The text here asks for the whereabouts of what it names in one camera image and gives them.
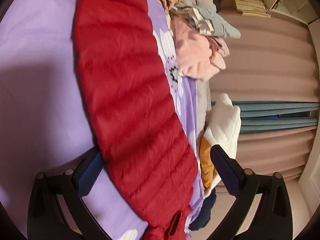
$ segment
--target navy blue clothing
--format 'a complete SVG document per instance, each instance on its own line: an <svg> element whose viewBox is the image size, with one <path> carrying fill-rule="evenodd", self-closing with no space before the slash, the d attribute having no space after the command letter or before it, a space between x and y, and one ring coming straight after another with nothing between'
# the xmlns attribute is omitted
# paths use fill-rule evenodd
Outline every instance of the navy blue clothing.
<svg viewBox="0 0 320 240"><path fill-rule="evenodd" d="M211 209L216 202L216 199L216 189L214 188L210 196L203 201L199 216L189 225L189 229L191 231L199 230L200 228L204 228L207 225L207 223L210 221Z"/></svg>

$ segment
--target white fleece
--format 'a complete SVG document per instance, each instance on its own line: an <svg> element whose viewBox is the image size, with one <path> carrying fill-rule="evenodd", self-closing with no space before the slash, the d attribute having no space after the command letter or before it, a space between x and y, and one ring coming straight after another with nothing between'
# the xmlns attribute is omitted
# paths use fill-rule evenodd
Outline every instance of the white fleece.
<svg viewBox="0 0 320 240"><path fill-rule="evenodd" d="M236 158L241 119L239 106L233 106L227 94L221 94L212 110L208 113L208 127L204 137L211 144L219 144L226 154ZM210 196L212 190L221 181L216 169L213 173L211 187L204 192L204 198Z"/></svg>

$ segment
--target purple bedsheet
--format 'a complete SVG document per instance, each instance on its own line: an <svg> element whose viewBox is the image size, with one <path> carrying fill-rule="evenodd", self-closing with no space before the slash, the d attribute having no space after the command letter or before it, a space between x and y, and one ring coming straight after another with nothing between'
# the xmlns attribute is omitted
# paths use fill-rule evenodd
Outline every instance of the purple bedsheet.
<svg viewBox="0 0 320 240"><path fill-rule="evenodd" d="M162 7L155 0L147 1L161 41L160 29L168 32ZM93 146L74 72L71 28L75 4L76 0L15 0L0 23L0 201L25 235L36 174L61 174L75 167ZM195 149L195 81L182 78L174 87L177 113ZM190 220L200 211L201 189L199 174ZM125 232L127 239L139 239L147 227L105 171L84 201L114 240ZM68 213L67 219L76 228Z"/></svg>

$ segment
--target book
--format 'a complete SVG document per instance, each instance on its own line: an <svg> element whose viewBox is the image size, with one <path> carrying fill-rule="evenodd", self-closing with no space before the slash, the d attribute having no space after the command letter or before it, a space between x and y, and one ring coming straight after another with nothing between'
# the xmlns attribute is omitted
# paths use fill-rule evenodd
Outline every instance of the book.
<svg viewBox="0 0 320 240"><path fill-rule="evenodd" d="M237 11L241 15L270 18L262 0L234 0Z"/></svg>

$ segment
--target pink sweater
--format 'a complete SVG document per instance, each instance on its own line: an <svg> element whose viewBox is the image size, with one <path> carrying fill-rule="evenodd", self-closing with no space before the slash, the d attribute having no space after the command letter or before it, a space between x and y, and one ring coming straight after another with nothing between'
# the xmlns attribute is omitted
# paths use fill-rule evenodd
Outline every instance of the pink sweater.
<svg viewBox="0 0 320 240"><path fill-rule="evenodd" d="M222 39L214 38L209 42L205 36L196 33L182 16L175 16L172 21L179 75L207 81L220 69L226 68L222 54L227 56L229 50Z"/></svg>

